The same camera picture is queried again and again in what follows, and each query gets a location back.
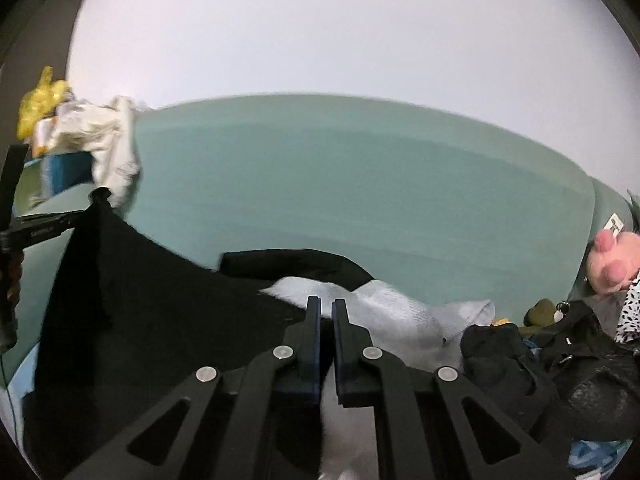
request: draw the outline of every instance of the black and white patterned fabric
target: black and white patterned fabric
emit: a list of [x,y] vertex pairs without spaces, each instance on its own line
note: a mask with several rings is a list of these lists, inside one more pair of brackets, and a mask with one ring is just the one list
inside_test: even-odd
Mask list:
[[626,293],[616,328],[616,342],[630,343],[640,338],[640,272]]

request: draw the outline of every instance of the plush toy ear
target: plush toy ear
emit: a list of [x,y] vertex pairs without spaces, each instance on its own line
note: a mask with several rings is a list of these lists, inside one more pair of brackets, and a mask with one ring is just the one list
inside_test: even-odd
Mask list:
[[613,234],[608,229],[603,229],[600,231],[593,241],[593,248],[597,253],[608,253],[613,249],[613,245],[615,245],[616,239],[613,237]]
[[622,260],[613,260],[602,269],[602,275],[609,285],[622,283],[626,278],[626,265]]

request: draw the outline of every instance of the hand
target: hand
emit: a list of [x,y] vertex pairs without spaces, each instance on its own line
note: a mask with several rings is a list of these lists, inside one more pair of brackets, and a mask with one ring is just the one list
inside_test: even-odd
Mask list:
[[[9,290],[7,291],[6,298],[13,308],[20,301],[20,278],[22,277],[22,261],[24,260],[24,253],[18,251],[11,254],[9,258]],[[4,276],[0,272],[0,280],[3,280]]]

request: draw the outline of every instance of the dark gray wall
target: dark gray wall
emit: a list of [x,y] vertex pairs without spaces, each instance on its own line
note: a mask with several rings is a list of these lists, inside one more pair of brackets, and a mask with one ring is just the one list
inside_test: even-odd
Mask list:
[[64,79],[74,23],[82,0],[47,0],[12,46],[0,75],[0,161],[16,142],[20,99],[38,83],[46,65]]

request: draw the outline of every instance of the black cable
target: black cable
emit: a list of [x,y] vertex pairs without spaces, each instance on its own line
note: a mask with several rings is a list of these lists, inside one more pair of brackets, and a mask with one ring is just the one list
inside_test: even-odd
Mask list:
[[4,373],[4,361],[2,360],[1,355],[0,355],[0,369],[2,370],[2,381],[4,382],[4,387],[6,388],[6,396],[9,398],[9,406],[11,406],[11,415],[14,418],[15,447],[18,447],[18,424],[15,421],[14,402],[11,400],[11,394],[9,393],[9,383],[6,380],[6,374]]

